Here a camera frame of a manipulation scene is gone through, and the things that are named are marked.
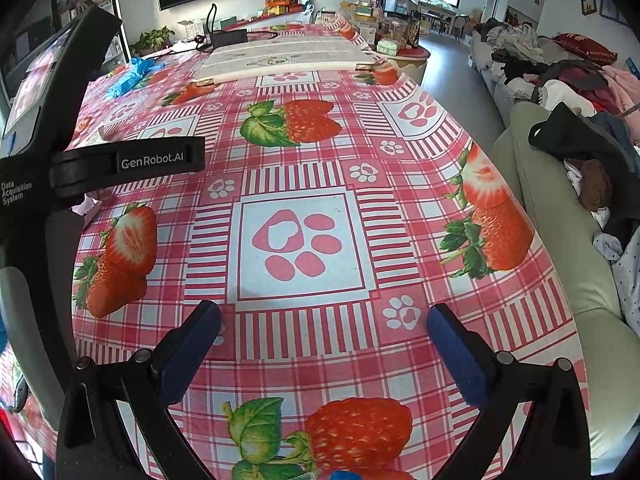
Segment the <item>door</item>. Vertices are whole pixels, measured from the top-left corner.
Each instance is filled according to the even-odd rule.
[[[484,14],[482,14],[482,21],[485,22],[489,18],[495,17],[496,7],[498,5],[498,0],[486,0],[486,5],[484,6]]]

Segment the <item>chair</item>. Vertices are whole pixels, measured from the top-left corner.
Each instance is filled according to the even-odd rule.
[[[451,28],[453,25],[453,16],[445,16],[444,14],[440,17],[440,35],[442,36],[443,32],[447,32],[447,34],[451,33]]]
[[[451,28],[449,33],[453,34],[456,37],[456,40],[460,41],[460,37],[462,36],[462,31],[465,28],[466,22],[469,21],[469,16],[466,14],[459,14],[451,23]]]

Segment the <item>shelf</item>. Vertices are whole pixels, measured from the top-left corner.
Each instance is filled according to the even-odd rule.
[[[123,54],[124,54],[124,52],[118,52],[117,54],[114,54],[113,56],[106,58],[106,59],[102,62],[102,64],[103,64],[103,65],[104,65],[104,64],[107,64],[108,62],[113,61],[113,60],[114,60],[114,59],[116,59],[118,56],[122,56]]]

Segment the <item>gray floor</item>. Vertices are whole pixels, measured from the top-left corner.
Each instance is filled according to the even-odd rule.
[[[504,124],[482,76],[468,65],[469,46],[435,31],[421,36],[420,46],[431,52],[422,88],[488,150],[504,131]]]

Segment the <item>tablecloth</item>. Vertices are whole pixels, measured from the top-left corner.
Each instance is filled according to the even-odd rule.
[[[336,34],[343,25],[338,16],[282,33]],[[353,41],[362,43],[357,34]],[[204,57],[165,56],[163,70],[112,101],[104,93],[113,78],[85,95],[70,148],[102,142],[100,129],[109,140],[204,136],[207,151],[203,172],[111,190],[85,229],[78,266],[99,253],[110,219],[129,203],[146,203],[158,220],[158,259],[142,300],[103,319],[74,308],[80,355],[98,363],[129,358],[155,346],[200,300],[215,301],[223,330],[170,413],[222,480],[245,458],[230,434],[232,410],[266,399],[283,456],[294,448],[281,438],[348,397],[390,397],[408,407],[413,429],[390,467],[431,478],[478,414],[426,334],[427,310],[441,301],[494,349],[538,364],[571,359],[588,402],[575,324],[542,242],[508,198],[503,204],[530,230],[530,245],[515,264],[506,256],[510,270],[491,268],[518,241],[508,227],[498,240],[489,240],[489,227],[472,232],[500,207],[481,210],[477,196],[464,195],[461,167],[484,154],[427,92],[386,70],[281,72],[195,88],[189,81]],[[324,105],[304,105],[301,127],[286,104],[303,100]],[[246,126],[274,110],[280,119],[267,121],[272,129]],[[476,246],[487,254],[494,247],[494,256],[476,261]],[[5,400],[17,373],[8,350],[0,359]],[[488,478],[506,464],[526,409],[518,409]],[[33,398],[22,421],[52,452],[55,435]],[[160,476],[140,434],[132,436],[144,467]]]

